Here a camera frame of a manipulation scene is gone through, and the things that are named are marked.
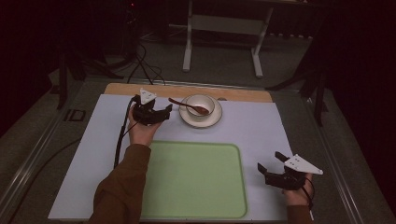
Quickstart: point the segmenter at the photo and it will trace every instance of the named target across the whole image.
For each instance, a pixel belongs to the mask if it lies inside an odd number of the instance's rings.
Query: white table surface
[[[84,220],[91,216],[96,187],[113,169],[120,127],[130,99],[131,96],[101,95],[49,213],[49,219]],[[161,110],[169,104],[166,98],[159,97],[154,109]],[[232,101],[221,101],[220,104],[223,110],[221,120],[206,129],[192,128],[181,119],[178,106],[174,105],[170,119],[156,132],[154,140],[237,145],[246,183],[247,214],[230,221],[286,220],[286,205],[281,190],[265,185],[264,176],[257,170],[259,162],[270,172],[281,174],[284,171],[283,163],[275,158],[275,152],[292,156],[276,104]],[[125,137],[120,161],[128,143],[129,138]]]

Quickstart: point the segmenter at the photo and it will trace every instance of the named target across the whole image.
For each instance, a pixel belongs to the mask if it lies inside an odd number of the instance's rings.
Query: white triangular marker
[[[285,166],[289,167],[292,170],[304,173],[311,173],[315,175],[323,175],[323,171],[318,167],[312,165],[308,161],[301,158],[299,155],[295,155],[285,161]]]
[[[143,88],[140,88],[140,103],[142,105],[145,105],[146,103],[154,100],[155,98],[157,98],[157,94],[145,91],[143,90]]]

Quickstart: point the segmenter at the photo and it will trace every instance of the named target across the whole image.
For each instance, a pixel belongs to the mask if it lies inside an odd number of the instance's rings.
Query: brown sleeve
[[[293,205],[288,206],[288,223],[289,224],[312,224],[311,213],[308,206]]]
[[[89,223],[139,223],[151,150],[130,145],[124,159],[97,187]]]

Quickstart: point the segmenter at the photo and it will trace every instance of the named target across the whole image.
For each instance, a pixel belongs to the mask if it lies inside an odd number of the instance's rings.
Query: white metal frame
[[[273,12],[270,7],[267,10],[265,21],[244,20],[235,18],[215,17],[206,15],[196,15],[192,13],[192,0],[189,1],[189,17],[187,20],[187,44],[184,53],[183,71],[189,72],[191,66],[191,32],[194,30],[207,30],[215,32],[225,32],[243,35],[257,35],[259,41],[255,48],[251,49],[251,56],[254,64],[256,77],[262,78],[262,65],[260,63],[259,52],[262,47],[265,33]]]

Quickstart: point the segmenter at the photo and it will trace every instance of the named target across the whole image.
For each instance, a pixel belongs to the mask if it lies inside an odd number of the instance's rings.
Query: white bowl
[[[194,106],[201,106],[209,111],[209,113],[207,115],[203,115],[203,114],[196,112],[191,107],[186,106],[189,113],[193,114],[194,116],[198,116],[198,117],[209,116],[215,109],[215,103],[207,95],[201,95],[201,94],[192,95],[187,99],[186,104],[194,105]]]

